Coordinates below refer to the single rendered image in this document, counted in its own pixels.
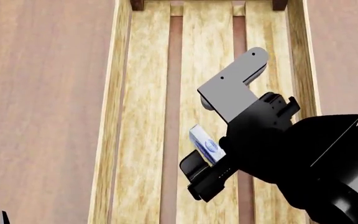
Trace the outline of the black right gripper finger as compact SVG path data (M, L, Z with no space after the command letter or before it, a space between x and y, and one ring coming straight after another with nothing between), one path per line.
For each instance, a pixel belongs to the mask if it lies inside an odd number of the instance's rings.
M190 182L201 182L211 172L211 166L197 150L183 158L179 168Z

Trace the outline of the white blue cream cheese box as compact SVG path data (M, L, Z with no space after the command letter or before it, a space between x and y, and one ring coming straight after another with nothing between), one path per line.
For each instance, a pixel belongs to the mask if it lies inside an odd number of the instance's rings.
M189 130L189 137L199 152L212 165L215 165L226 155L218 143L215 143L209 134L198 124Z

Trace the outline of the light wooden slatted tray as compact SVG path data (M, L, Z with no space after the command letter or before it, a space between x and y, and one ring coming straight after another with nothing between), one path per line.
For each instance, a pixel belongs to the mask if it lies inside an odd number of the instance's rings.
M88 224L316 224L276 187L239 175L196 202L177 167L193 124L223 133L195 89L233 61L235 17L242 43L269 51L252 91L295 95L297 119L321 114L307 1L273 11L272 0L145 0L133 11L115 0Z

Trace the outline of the dark brown wooden post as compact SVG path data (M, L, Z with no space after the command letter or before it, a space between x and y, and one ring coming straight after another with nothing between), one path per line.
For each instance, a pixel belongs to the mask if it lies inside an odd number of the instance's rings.
M287 7L288 0L272 0L273 11L284 11Z
M143 11L145 0L130 0L133 11Z

